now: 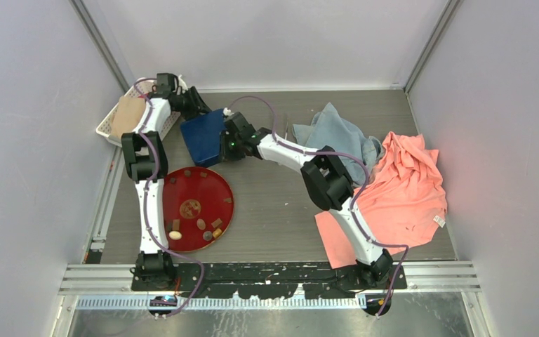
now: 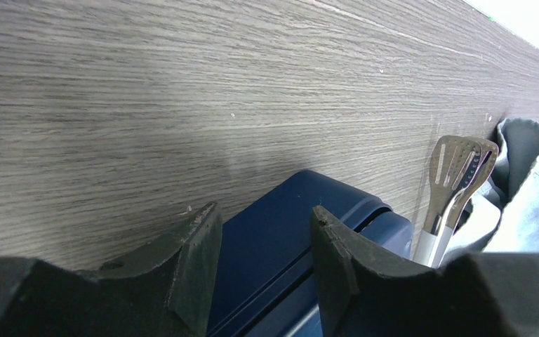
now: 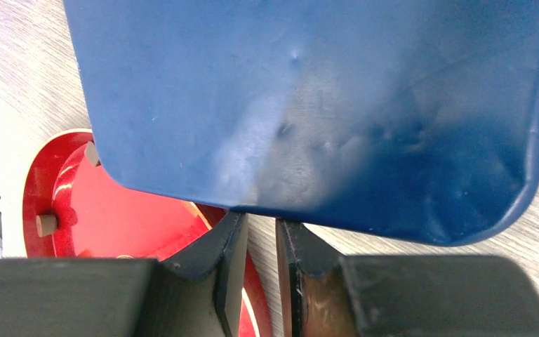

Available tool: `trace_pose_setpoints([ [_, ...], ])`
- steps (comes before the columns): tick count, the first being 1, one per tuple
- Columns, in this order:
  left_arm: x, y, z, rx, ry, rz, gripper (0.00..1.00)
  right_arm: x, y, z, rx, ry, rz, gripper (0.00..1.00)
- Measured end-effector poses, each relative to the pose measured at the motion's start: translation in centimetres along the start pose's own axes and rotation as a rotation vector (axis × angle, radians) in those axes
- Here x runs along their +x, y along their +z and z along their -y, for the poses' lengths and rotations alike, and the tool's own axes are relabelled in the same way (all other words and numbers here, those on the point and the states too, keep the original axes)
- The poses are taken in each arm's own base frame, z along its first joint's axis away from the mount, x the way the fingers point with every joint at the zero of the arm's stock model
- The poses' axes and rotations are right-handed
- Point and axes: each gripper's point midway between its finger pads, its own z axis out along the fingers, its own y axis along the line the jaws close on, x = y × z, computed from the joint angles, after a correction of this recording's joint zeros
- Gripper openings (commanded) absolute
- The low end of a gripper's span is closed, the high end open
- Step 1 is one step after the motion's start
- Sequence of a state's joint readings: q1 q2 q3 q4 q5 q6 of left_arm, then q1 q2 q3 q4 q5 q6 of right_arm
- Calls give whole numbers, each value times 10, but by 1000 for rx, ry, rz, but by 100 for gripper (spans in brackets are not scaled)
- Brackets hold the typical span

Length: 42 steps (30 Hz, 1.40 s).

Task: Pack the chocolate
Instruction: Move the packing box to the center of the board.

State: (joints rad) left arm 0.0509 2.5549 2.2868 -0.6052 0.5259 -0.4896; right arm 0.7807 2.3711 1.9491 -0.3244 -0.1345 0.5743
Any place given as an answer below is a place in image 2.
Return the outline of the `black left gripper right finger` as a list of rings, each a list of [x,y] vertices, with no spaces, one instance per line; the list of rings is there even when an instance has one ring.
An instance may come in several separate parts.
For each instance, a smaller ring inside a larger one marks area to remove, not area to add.
[[[433,269],[310,216],[325,336],[539,336],[539,253],[466,253]]]

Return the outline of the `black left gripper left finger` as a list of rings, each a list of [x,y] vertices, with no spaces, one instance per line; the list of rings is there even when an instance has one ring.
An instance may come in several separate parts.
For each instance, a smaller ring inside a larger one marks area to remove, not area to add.
[[[0,336],[203,336],[221,241],[211,202],[97,270],[0,257]]]

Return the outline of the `blue tin lid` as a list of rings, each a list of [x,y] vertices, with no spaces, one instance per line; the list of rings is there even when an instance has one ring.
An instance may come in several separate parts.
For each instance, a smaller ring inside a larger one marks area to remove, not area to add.
[[[207,336],[244,333],[310,275],[314,206],[357,232],[391,209],[377,196],[311,170],[277,185],[222,227]]]

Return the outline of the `metal tongs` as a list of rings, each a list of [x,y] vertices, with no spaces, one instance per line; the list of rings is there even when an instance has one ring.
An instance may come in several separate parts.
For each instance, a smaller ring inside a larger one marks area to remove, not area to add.
[[[429,165],[430,202],[413,260],[439,267],[468,201],[487,182],[499,154],[492,141],[442,136]]]

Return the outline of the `blue chocolate tin box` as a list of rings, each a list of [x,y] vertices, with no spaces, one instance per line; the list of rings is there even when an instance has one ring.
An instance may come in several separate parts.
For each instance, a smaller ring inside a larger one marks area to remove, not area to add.
[[[393,211],[378,215],[359,234],[401,257],[410,256],[413,225]],[[309,267],[243,335],[322,336],[313,269]]]

